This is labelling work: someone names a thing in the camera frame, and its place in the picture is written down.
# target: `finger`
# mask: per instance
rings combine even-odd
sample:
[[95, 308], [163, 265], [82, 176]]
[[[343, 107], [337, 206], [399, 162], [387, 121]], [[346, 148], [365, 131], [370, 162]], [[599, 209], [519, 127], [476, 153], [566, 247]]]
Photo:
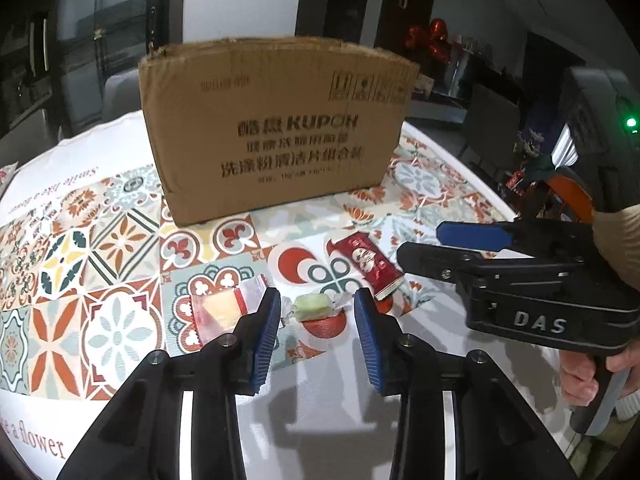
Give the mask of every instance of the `finger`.
[[588, 400], [584, 400], [584, 399], [579, 399], [576, 396], [572, 396], [572, 394], [570, 394], [567, 390], [565, 390], [564, 388], [562, 388], [562, 398], [564, 400], [566, 400], [566, 402], [568, 402], [569, 404], [572, 404], [574, 406], [588, 406], [589, 402]]
[[610, 372], [619, 372], [640, 364], [640, 341], [634, 341], [618, 355], [607, 357], [607, 369]]
[[598, 393], [598, 382], [595, 379], [583, 381], [578, 377], [560, 370], [560, 383], [568, 394], [583, 400], [587, 404], [591, 402]]
[[631, 395], [634, 391], [640, 389], [640, 366], [631, 368], [629, 377], [626, 380], [625, 387], [622, 389], [620, 398]]
[[572, 376], [581, 378], [583, 381], [593, 379], [596, 374], [596, 363], [587, 354], [580, 352], [560, 351], [560, 366]]

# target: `das logo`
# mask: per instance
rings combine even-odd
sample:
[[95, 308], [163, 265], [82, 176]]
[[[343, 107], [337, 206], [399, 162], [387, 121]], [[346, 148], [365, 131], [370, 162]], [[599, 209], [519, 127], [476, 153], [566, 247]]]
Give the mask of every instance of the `das logo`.
[[[516, 319], [513, 321], [513, 324], [514, 326], [525, 326], [532, 330], [540, 330], [540, 332], [546, 332], [546, 316], [538, 316], [538, 318], [531, 325], [529, 325], [529, 318], [529, 313], [519, 310], [516, 312]], [[549, 331], [554, 334], [561, 334], [566, 328], [566, 320], [562, 318], [550, 320], [549, 323]]]

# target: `bolt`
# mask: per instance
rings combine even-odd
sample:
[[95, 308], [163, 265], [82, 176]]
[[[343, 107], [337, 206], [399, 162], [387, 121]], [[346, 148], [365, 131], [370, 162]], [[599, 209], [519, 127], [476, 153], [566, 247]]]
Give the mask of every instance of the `bolt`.
[[238, 338], [233, 334], [223, 334], [218, 337], [218, 343], [223, 347], [233, 346], [237, 341]]
[[407, 348], [411, 348], [414, 345], [414, 336], [411, 334], [402, 334], [398, 339], [398, 342], [402, 346], [406, 346]]
[[165, 358], [166, 354], [162, 350], [154, 350], [146, 357], [146, 360], [153, 365], [159, 365]]
[[483, 365], [488, 361], [487, 354], [485, 354], [482, 350], [472, 350], [469, 352], [469, 356], [473, 359], [474, 362], [479, 365]]

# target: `gray chair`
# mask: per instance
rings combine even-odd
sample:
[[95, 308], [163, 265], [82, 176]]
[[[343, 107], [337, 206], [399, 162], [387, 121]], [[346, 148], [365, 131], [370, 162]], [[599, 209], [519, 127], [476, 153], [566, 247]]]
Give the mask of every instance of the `gray chair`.
[[129, 112], [140, 110], [138, 69], [112, 75], [104, 85], [102, 95], [102, 121], [107, 123]]
[[519, 125], [520, 110], [517, 105], [475, 84], [461, 130], [465, 145], [458, 158], [467, 148], [471, 148], [481, 161], [495, 168], [496, 174], [499, 171], [517, 170], [520, 159], [514, 155], [513, 146], [518, 141]]
[[0, 139], [0, 168], [16, 161], [23, 166], [57, 143], [49, 129], [47, 112], [40, 108]]

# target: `patterned tablecloth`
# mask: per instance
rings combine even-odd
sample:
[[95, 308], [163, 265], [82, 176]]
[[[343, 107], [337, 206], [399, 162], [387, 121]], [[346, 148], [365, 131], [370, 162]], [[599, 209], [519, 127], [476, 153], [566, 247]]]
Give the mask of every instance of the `patterned tablecloth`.
[[[0, 387], [49, 399], [109, 399], [155, 348], [197, 351], [191, 305], [264, 273], [284, 296], [367, 285], [330, 232], [369, 233], [395, 260], [405, 241], [437, 243], [443, 220], [503, 216], [427, 145], [403, 133], [379, 187], [179, 228], [153, 165], [72, 190], [0, 228]], [[408, 279], [385, 309], [430, 296]], [[273, 368], [347, 340], [346, 315], [278, 331]]]
[[[367, 232], [395, 261], [405, 241], [436, 244], [443, 220], [513, 219], [487, 186], [408, 124], [378, 187], [188, 228], [172, 221], [156, 168], [136, 167], [150, 161], [142, 114], [130, 114], [22, 168], [0, 202], [7, 219], [0, 220], [0, 426], [44, 480], [55, 478], [149, 351], [199, 349], [192, 306], [207, 295], [259, 273], [291, 299], [366, 286], [331, 243], [338, 229]], [[487, 350], [568, 448], [568, 410], [545, 349], [468, 330], [460, 298], [445, 283], [408, 275], [379, 307], [437, 350]], [[238, 401], [250, 478], [267, 470], [273, 479], [334, 478], [336, 470], [388, 478], [398, 406], [368, 384], [351, 310], [320, 321], [282, 319], [267, 385]], [[38, 434], [52, 436], [60, 453], [38, 447]], [[342, 458], [325, 460], [320, 445]]]

